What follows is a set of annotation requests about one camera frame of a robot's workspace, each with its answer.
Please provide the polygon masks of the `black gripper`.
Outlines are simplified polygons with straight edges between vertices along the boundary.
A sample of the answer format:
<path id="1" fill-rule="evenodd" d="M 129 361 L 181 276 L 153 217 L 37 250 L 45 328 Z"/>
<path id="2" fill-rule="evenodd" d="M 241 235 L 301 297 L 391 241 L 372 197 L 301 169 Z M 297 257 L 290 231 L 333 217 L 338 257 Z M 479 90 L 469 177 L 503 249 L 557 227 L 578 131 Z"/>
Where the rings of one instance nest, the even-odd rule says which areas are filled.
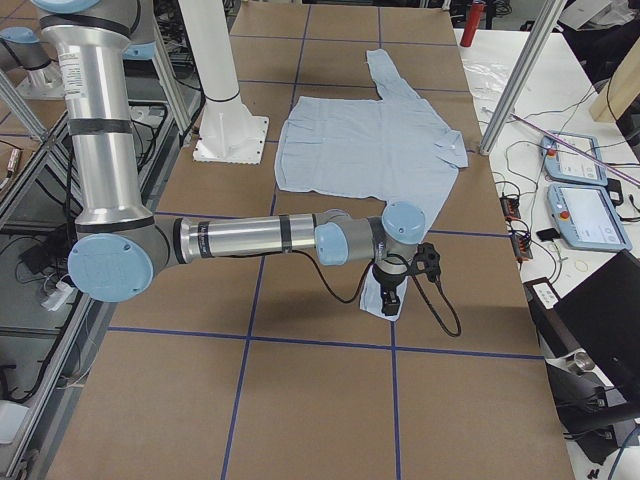
<path id="1" fill-rule="evenodd" d="M 409 274 L 409 263 L 404 258 L 384 259 L 374 263 L 373 277 L 380 287 L 383 306 L 400 306 L 399 286 Z"/>

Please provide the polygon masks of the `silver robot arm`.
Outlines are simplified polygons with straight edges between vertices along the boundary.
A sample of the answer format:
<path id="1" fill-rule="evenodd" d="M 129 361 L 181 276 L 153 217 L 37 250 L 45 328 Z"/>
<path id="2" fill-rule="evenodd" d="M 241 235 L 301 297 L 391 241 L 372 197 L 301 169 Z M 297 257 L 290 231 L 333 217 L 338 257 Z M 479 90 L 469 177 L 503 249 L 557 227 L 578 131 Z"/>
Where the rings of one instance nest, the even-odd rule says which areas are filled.
<path id="1" fill-rule="evenodd" d="M 39 1 L 44 37 L 56 49 L 82 212 L 67 260 L 75 286 L 109 303 L 129 300 L 162 270 L 197 258 L 299 253 L 316 266 L 368 262 L 385 311 L 397 288 L 422 272 L 432 253 L 423 212 L 407 202 L 378 217 L 343 211 L 249 219 L 160 222 L 141 197 L 123 61 L 155 54 L 149 1 Z"/>

